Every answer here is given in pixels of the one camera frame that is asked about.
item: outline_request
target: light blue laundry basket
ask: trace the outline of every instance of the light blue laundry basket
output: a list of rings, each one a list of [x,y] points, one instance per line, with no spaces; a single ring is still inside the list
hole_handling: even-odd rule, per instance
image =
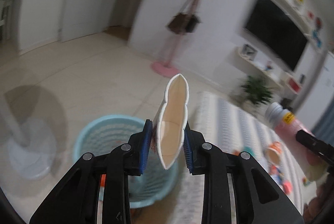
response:
[[[143,120],[126,115],[108,115],[90,122],[74,144],[73,163],[86,152],[95,156],[111,152],[127,143],[130,135],[141,132],[144,124]],[[177,176],[177,161],[169,170],[164,170],[158,156],[150,150],[144,174],[129,176],[130,208],[146,207],[163,199],[173,189]]]

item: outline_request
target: television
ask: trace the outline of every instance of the television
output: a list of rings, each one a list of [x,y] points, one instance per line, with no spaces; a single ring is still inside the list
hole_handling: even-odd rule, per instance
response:
[[[294,71],[308,40],[276,4],[258,0],[245,28]]]

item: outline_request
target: tiled floor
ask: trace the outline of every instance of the tiled floor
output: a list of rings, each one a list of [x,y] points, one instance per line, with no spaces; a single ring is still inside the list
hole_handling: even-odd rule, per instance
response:
[[[0,49],[0,93],[19,121],[27,117],[45,120],[58,145],[51,173],[40,181],[24,180],[7,161],[8,133],[0,121],[0,184],[26,222],[71,167],[73,143],[88,122],[112,113],[153,119],[168,79],[150,69],[149,57],[125,43],[98,33],[52,43],[20,57],[9,57]],[[196,108],[197,92],[212,91],[226,97],[194,75],[184,75],[190,89],[190,115]],[[165,208],[161,202],[155,206]]]

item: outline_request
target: bottle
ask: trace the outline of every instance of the bottle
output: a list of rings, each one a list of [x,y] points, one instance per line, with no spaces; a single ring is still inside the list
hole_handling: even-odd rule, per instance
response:
[[[316,181],[326,172],[328,164],[296,140],[299,130],[313,134],[288,109],[277,102],[272,103],[264,115],[275,133],[285,143],[310,182]]]

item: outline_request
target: blue curtain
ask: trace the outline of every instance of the blue curtain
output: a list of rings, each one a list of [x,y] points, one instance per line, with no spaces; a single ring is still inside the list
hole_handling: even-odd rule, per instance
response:
[[[334,99],[312,130],[320,140],[334,146]]]

